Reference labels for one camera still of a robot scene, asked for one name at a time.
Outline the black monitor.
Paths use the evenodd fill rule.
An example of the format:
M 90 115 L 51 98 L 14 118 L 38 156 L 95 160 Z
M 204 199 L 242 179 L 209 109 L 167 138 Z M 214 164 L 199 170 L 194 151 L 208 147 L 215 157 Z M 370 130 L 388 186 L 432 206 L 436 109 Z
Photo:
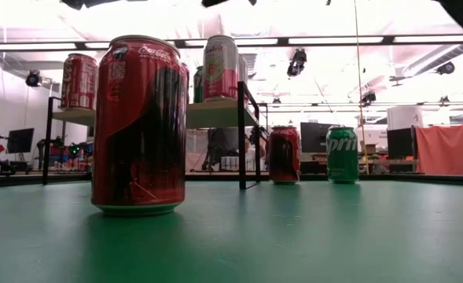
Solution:
M 11 130 L 8 135 L 7 153 L 29 153 L 34 131 L 34 128 Z
M 417 141 L 413 128 L 404 128 L 387 131 L 388 156 L 392 159 L 416 157 Z
M 301 149 L 303 153 L 325 153 L 326 135 L 331 124 L 305 123 L 300 124 Z

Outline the black overhead beam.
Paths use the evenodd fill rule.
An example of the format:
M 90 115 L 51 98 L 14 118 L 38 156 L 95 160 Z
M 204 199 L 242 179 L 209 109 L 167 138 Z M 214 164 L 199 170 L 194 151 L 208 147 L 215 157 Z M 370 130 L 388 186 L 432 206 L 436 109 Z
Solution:
M 401 46 L 463 44 L 463 34 L 447 35 L 338 35 L 239 38 L 239 47 Z M 0 52 L 63 52 L 107 50 L 108 41 L 0 42 Z

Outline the green Sprite can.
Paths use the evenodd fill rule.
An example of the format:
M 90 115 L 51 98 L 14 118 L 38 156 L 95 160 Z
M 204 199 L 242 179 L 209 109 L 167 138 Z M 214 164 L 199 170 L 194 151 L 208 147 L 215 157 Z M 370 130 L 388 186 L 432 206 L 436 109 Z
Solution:
M 353 127 L 329 128 L 326 135 L 327 176 L 332 183 L 355 183 L 359 177 L 358 139 Z
M 203 95 L 203 67 L 198 66 L 193 76 L 193 103 L 198 104 L 204 101 Z

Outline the black table frame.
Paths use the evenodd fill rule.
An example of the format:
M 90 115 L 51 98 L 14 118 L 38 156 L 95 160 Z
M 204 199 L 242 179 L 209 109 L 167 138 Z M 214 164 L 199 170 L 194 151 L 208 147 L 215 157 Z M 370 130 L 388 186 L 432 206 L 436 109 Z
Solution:
M 0 187 L 42 185 L 41 175 L 13 175 L 0 176 Z M 90 174 L 49 175 L 47 183 L 86 182 L 91 180 Z M 238 175 L 187 175 L 187 181 L 195 182 L 238 182 Z M 360 181 L 395 181 L 395 182 L 426 182 L 463 186 L 463 176 L 457 175 L 416 175 L 416 174 L 391 174 L 391 175 L 361 175 Z

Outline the orange red fabric panel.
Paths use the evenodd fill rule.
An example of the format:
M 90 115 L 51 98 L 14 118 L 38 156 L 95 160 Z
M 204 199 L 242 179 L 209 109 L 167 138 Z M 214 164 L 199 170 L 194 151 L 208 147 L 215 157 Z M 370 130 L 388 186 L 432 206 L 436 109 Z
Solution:
M 463 124 L 455 127 L 416 127 L 417 172 L 463 176 Z

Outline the white hanging shirt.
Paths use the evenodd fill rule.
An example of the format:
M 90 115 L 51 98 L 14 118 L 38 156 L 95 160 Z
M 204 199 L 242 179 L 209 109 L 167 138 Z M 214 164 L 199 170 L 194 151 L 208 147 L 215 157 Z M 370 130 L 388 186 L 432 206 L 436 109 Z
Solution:
M 208 130 L 186 131 L 186 172 L 201 171 L 208 150 Z

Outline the wooden shelf black metal frame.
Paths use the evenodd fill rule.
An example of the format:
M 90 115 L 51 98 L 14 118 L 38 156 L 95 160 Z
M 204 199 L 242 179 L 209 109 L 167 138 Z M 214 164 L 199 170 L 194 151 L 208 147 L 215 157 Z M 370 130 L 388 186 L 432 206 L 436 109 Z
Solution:
M 239 134 L 239 167 L 238 181 L 240 189 L 247 189 L 246 171 L 244 159 L 244 130 L 252 127 L 255 135 L 255 144 L 259 144 L 260 131 L 260 108 L 267 108 L 266 103 L 258 103 L 250 93 L 246 83 L 238 83 L 239 100 L 234 101 L 211 101 L 200 104 L 190 104 L 186 109 L 186 126 L 189 129 L 203 128 L 227 128 L 236 127 Z M 55 119 L 63 122 L 75 123 L 92 127 L 95 122 L 96 112 L 94 110 L 78 108 L 55 112 L 53 103 L 56 97 L 50 97 L 47 106 L 46 133 L 44 138 L 43 162 L 42 162 L 42 183 L 49 183 L 50 166 L 50 144 L 52 143 L 52 125 Z

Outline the person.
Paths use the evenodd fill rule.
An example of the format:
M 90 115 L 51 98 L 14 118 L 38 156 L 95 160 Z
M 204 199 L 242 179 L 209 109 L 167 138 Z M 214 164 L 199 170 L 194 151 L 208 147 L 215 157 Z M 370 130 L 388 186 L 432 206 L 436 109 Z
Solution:
M 260 170 L 265 170 L 265 158 L 266 158 L 266 149 L 265 141 L 259 139 L 259 164 Z M 244 139 L 244 150 L 245 150 L 245 168 L 247 171 L 255 171 L 255 146 L 251 144 L 249 136 L 245 136 Z

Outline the red Coca-Cola can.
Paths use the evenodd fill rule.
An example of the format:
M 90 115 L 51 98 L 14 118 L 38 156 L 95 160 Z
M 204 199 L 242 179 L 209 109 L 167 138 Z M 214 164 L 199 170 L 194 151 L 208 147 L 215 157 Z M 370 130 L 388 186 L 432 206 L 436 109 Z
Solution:
M 63 67 L 60 108 L 94 110 L 97 70 L 97 62 L 93 57 L 81 53 L 68 55 Z
M 106 215 L 159 215 L 185 199 L 186 73 L 176 47 L 113 39 L 98 69 L 91 202 Z
M 269 176 L 274 183 L 293 184 L 299 181 L 300 137 L 292 126 L 274 127 L 269 136 Z

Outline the black robot green lights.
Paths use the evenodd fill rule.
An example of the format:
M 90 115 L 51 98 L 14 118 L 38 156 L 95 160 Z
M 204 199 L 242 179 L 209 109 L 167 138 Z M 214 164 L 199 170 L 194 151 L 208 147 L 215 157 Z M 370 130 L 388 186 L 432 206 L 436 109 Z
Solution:
M 50 139 L 48 169 L 58 172 L 91 172 L 93 145 L 89 142 L 65 145 L 61 136 Z

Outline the black ceiling spotlight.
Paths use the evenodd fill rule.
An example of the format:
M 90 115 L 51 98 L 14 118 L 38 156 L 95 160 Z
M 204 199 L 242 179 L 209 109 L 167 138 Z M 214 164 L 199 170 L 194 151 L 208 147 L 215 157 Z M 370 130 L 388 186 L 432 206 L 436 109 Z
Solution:
M 25 83 L 29 87 L 40 87 L 42 85 L 42 78 L 39 70 L 30 70 L 28 73 Z
M 435 72 L 440 74 L 440 75 L 449 75 L 452 74 L 455 70 L 455 66 L 452 62 L 447 62 L 441 66 L 439 66 Z

